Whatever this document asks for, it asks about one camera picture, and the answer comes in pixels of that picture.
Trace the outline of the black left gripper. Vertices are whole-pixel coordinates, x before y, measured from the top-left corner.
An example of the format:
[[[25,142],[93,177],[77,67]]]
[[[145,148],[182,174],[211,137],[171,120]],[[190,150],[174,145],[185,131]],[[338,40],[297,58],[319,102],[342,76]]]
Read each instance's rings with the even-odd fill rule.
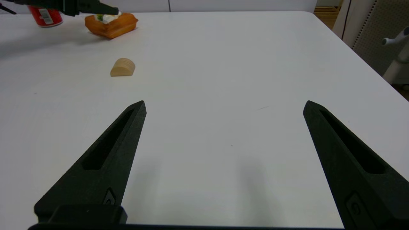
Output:
[[[13,0],[20,5],[35,6],[37,8],[54,9],[68,16],[80,13],[117,15],[119,9],[100,2],[99,0]]]

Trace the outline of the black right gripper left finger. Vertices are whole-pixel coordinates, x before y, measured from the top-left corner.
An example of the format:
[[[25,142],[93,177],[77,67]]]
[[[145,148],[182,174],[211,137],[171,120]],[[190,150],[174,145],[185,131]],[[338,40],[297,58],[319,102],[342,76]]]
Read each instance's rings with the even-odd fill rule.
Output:
[[[35,204],[42,223],[124,224],[121,206],[146,117],[128,106]]]

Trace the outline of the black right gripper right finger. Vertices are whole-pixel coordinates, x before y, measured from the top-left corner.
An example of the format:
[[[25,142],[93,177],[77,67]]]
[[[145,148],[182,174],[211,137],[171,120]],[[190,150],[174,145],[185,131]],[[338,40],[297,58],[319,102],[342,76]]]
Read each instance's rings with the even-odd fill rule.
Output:
[[[408,181],[322,105],[303,115],[344,228],[407,230]]]

